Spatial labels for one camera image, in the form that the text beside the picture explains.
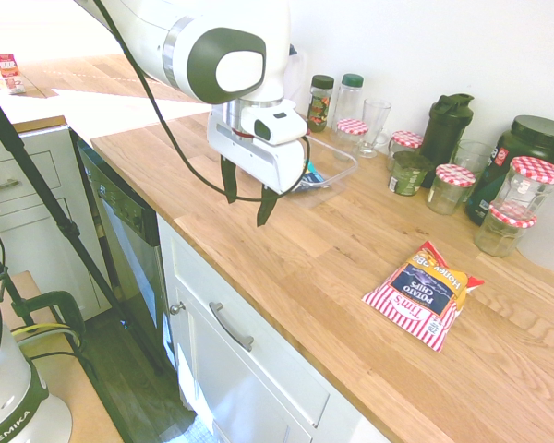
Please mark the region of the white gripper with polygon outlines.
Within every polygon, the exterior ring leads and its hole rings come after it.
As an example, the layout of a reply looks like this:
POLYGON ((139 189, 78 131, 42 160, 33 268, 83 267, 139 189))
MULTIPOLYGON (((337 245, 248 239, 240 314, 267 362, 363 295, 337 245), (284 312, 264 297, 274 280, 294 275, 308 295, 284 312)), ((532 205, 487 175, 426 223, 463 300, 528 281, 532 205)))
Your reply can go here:
POLYGON ((290 189, 304 172, 306 157, 302 143, 295 140, 272 146, 260 138, 239 137, 217 110, 210 113, 207 138, 211 147, 222 155, 223 189, 229 204, 237 198, 236 166, 263 184, 257 226, 265 225, 279 194, 290 189))

